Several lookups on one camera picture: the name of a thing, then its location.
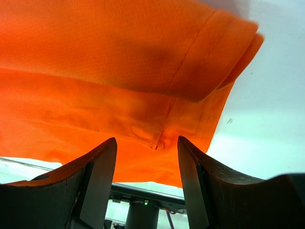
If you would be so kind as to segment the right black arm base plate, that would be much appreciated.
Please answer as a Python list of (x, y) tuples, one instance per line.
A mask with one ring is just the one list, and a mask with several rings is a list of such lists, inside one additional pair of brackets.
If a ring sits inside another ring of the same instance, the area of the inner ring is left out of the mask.
[(171, 214), (187, 214), (183, 197), (118, 183), (112, 184), (109, 199), (116, 203), (123, 201), (128, 203), (136, 202), (145, 205), (154, 205), (155, 207), (164, 209)]

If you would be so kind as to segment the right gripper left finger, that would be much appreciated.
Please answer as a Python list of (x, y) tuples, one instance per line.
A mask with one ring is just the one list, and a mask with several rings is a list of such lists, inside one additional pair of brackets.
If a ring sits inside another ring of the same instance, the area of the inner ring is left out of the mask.
[(36, 178), (0, 186), (2, 229), (102, 229), (117, 156), (114, 137)]

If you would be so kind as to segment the orange t-shirt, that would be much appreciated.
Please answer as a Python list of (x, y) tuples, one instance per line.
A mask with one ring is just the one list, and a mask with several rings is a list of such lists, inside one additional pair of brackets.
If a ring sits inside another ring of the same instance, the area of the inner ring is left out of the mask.
[(195, 0), (3, 0), (0, 154), (66, 164), (115, 137), (114, 182), (181, 187), (178, 136), (209, 148), (263, 41)]

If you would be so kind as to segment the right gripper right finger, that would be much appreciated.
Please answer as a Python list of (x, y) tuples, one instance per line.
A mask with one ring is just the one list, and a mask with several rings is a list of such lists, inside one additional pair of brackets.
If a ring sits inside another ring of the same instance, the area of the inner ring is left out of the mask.
[(177, 149), (190, 228), (304, 228), (303, 173), (263, 180), (222, 164), (183, 136)]

